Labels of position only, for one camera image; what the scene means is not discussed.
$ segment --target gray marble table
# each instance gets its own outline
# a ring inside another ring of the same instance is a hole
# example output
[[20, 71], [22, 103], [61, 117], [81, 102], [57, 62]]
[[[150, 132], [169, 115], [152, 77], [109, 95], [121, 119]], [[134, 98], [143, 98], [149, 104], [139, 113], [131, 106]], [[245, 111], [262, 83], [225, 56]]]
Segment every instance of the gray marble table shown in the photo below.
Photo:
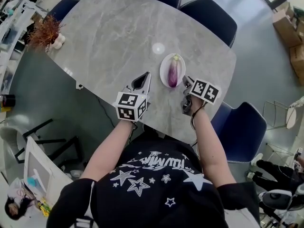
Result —
[[[117, 93], [137, 76], [152, 75], [150, 107], [142, 122], [186, 143], [195, 132], [181, 113], [184, 86], [164, 86], [160, 64], [170, 53], [180, 54], [186, 74], [218, 85], [221, 98], [206, 111], [213, 118], [228, 90], [236, 63], [234, 52], [188, 15], [156, 0], [81, 0], [62, 21], [66, 41], [49, 56], [77, 82], [112, 104]], [[152, 45], [165, 51], [157, 55]]]

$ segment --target dried red plant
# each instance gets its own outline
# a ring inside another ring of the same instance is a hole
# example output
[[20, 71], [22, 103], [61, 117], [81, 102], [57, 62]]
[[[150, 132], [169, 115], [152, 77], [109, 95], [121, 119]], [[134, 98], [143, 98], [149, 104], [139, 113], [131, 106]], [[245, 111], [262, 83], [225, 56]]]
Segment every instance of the dried red plant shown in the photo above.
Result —
[[30, 42], [29, 47], [36, 50], [45, 49], [49, 51], [50, 45], [53, 44], [60, 33], [63, 25], [57, 21], [52, 15], [47, 16], [44, 20], [35, 24], [35, 29], [28, 35]]

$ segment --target white plate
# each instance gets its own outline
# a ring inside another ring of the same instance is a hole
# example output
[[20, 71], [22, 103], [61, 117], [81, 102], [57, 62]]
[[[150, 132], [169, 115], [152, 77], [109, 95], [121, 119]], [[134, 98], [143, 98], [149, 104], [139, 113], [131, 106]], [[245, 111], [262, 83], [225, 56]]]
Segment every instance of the white plate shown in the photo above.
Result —
[[161, 62], [161, 68], [160, 68], [160, 76], [161, 76], [161, 81], [162, 83], [171, 88], [168, 85], [168, 72], [169, 72], [169, 67], [172, 61], [172, 58], [174, 57], [174, 55], [177, 55], [180, 60], [178, 62], [178, 66], [177, 66], [177, 85], [178, 86], [181, 82], [182, 82], [182, 78], [185, 76], [186, 74], [186, 64], [184, 59], [177, 53], [171, 53], [168, 56], [166, 56], [164, 58], [164, 60]]

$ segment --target gray floor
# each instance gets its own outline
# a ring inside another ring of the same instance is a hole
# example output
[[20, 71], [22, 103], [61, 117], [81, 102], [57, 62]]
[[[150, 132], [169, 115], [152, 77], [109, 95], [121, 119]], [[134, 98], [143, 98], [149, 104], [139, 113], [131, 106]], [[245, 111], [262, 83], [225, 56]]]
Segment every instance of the gray floor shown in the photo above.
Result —
[[[304, 89], [290, 66], [288, 51], [272, 26], [271, 9], [262, 0], [214, 1], [238, 26], [233, 45], [237, 65], [225, 102], [238, 107], [243, 101], [249, 101], [262, 112], [265, 101], [277, 100], [289, 105], [303, 96]], [[74, 80], [45, 54], [24, 55], [11, 93], [17, 96], [17, 105], [9, 114], [9, 121], [30, 129], [52, 117], [56, 121], [42, 130], [41, 135], [65, 138], [77, 135], [86, 159], [112, 129], [96, 97], [87, 90], [75, 90]], [[268, 112], [266, 119], [270, 120], [273, 111], [268, 109]], [[291, 130], [267, 131], [260, 152], [268, 152], [265, 143], [269, 142], [290, 149], [299, 126], [300, 121]], [[245, 180], [248, 164], [231, 164], [230, 168], [237, 181]], [[13, 176], [16, 166], [10, 170], [8, 175]]]

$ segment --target purple eggplant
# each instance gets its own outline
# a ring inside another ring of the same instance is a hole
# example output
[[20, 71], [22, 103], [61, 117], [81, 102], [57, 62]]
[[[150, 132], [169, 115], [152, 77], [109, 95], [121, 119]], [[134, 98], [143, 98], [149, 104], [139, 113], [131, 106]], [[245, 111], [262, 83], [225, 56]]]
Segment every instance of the purple eggplant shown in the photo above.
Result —
[[179, 60], [180, 58], [178, 57], [177, 54], [175, 54], [175, 56], [172, 58], [170, 67], [169, 67], [169, 72], [168, 72], [168, 85], [171, 88], [176, 87], [177, 85], [177, 67], [179, 64]]

